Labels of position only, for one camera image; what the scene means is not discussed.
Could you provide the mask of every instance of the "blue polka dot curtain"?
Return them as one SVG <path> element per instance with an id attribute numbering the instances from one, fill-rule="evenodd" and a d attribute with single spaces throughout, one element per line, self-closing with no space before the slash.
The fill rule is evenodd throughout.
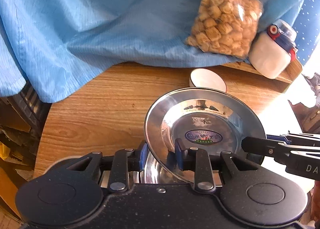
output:
<path id="1" fill-rule="evenodd" d="M 304 66 L 319 40 L 320 0 L 304 0 L 293 28 L 297 32 L 297 58 Z"/>

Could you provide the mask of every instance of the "white bowl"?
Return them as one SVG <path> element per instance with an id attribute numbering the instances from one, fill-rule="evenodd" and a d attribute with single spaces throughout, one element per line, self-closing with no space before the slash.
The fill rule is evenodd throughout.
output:
<path id="1" fill-rule="evenodd" d="M 206 68 L 196 68 L 190 74 L 190 87 L 206 87 L 227 92 L 227 86 L 223 79 L 213 71 Z"/>

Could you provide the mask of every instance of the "oval sticker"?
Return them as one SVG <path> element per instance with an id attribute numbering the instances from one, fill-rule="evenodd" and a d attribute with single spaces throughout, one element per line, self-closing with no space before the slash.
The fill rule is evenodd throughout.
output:
<path id="1" fill-rule="evenodd" d="M 186 132 L 185 137 L 190 142 L 202 145 L 211 145 L 222 141 L 221 134 L 210 130 L 192 130 Z"/>

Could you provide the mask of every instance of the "screw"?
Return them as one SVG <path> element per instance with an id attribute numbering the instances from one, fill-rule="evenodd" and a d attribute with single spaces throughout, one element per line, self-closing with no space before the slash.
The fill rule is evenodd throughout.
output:
<path id="1" fill-rule="evenodd" d="M 165 193 L 166 192 L 166 190 L 164 188 L 158 188 L 157 191 L 158 191 L 158 193 Z"/>
<path id="2" fill-rule="evenodd" d="M 207 181 L 199 182 L 197 187 L 201 190 L 210 190 L 213 189 L 213 184 Z"/>
<path id="3" fill-rule="evenodd" d="M 110 189 L 112 189 L 114 191 L 123 190 L 123 189 L 125 189 L 125 184 L 122 182 L 113 182 L 110 185 Z"/>

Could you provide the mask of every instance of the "bag of snacks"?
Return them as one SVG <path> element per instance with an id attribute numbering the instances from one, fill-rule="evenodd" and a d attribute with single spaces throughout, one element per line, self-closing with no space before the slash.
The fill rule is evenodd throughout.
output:
<path id="1" fill-rule="evenodd" d="M 201 0 L 186 44 L 245 59 L 266 0 Z"/>

